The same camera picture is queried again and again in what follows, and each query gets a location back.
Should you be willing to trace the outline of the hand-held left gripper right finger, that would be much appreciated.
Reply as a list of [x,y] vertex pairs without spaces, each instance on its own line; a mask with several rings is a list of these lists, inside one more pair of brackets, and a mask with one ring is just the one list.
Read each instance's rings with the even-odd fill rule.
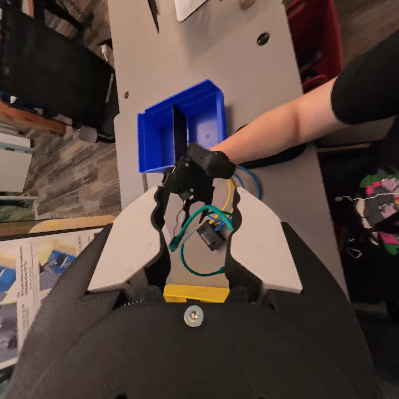
[[231,286],[245,285],[252,294],[302,292],[281,220],[242,187],[234,193],[232,226],[225,259],[225,275]]

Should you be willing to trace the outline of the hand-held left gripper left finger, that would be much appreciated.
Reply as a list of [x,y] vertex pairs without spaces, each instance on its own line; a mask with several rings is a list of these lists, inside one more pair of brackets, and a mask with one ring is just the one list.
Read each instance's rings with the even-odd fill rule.
[[164,291],[171,260],[163,234],[163,188],[155,186],[128,205],[113,221],[88,292]]

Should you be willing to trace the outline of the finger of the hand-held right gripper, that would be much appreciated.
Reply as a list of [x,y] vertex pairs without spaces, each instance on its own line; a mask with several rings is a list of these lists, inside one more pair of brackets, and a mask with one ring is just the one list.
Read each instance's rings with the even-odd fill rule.
[[[186,201],[184,200],[182,202],[182,207],[178,209],[178,212],[176,214],[176,218],[174,220],[174,225],[172,226],[172,233],[171,233],[171,239],[170,239],[170,246],[174,245],[174,238],[180,233],[185,220],[186,220]],[[181,240],[179,241],[179,244],[177,246],[182,246],[188,239],[189,235],[187,234],[188,230],[185,231],[185,233],[182,235]]]
[[184,233],[184,244],[197,234],[198,228],[207,220],[207,217],[201,219],[201,215],[197,215],[187,226]]

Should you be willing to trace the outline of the black network switch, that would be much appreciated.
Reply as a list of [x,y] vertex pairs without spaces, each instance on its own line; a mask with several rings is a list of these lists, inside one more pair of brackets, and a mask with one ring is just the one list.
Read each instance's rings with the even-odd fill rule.
[[210,251],[214,251],[222,246],[225,239],[216,231],[216,228],[210,224],[212,220],[204,221],[196,230],[199,237],[207,245]]

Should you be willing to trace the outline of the yellow plastic bin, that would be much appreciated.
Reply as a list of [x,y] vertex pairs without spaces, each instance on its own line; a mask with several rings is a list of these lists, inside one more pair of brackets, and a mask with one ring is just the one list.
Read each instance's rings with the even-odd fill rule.
[[165,301],[169,303],[185,303],[188,301],[224,303],[229,293],[228,288],[167,284],[163,296]]

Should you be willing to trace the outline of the black divider plate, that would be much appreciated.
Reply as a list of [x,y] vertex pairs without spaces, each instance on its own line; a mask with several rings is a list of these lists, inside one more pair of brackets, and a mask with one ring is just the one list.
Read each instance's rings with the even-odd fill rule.
[[176,104],[173,104],[172,117],[174,163],[177,163],[187,154],[187,117]]

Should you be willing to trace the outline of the blue plastic bin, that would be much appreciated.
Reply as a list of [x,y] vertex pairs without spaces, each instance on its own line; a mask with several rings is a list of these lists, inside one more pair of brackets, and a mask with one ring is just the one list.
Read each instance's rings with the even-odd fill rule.
[[140,173],[163,173],[175,164],[173,104],[187,117],[187,147],[197,143],[210,149],[227,138],[223,92],[207,79],[137,114]]

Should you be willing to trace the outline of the printed instruction poster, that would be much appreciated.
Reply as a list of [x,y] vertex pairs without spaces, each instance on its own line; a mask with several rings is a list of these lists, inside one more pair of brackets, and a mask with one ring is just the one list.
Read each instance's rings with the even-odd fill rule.
[[17,363],[32,322],[59,277],[102,227],[26,235],[0,244],[0,366]]

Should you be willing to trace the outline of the black mesh wrist rest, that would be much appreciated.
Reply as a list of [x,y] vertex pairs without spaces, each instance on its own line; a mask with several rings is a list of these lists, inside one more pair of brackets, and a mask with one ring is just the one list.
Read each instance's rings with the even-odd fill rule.
[[246,169],[288,162],[300,156],[307,143],[298,144],[298,124],[278,118],[248,123],[226,138],[224,149],[232,162]]

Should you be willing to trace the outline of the wooden ceiling beam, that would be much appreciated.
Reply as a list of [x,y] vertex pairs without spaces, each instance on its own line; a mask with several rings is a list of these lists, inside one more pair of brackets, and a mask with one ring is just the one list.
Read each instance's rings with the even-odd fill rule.
[[0,102],[0,122],[10,126],[29,128],[34,131],[51,133],[61,137],[65,136],[67,132],[64,123],[49,120],[41,115],[11,107],[3,102]]

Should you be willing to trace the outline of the black office chair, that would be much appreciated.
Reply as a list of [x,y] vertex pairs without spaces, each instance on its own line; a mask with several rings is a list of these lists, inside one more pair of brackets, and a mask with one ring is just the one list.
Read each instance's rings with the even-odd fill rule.
[[116,76],[84,45],[95,17],[90,3],[1,1],[1,103],[48,121],[67,118],[81,140],[111,143]]

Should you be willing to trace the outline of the dark red plastic crate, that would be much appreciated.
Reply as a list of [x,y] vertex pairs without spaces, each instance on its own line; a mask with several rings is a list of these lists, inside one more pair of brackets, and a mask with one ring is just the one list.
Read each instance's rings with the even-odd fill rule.
[[336,6],[332,0],[297,0],[286,13],[302,90],[307,93],[343,69]]

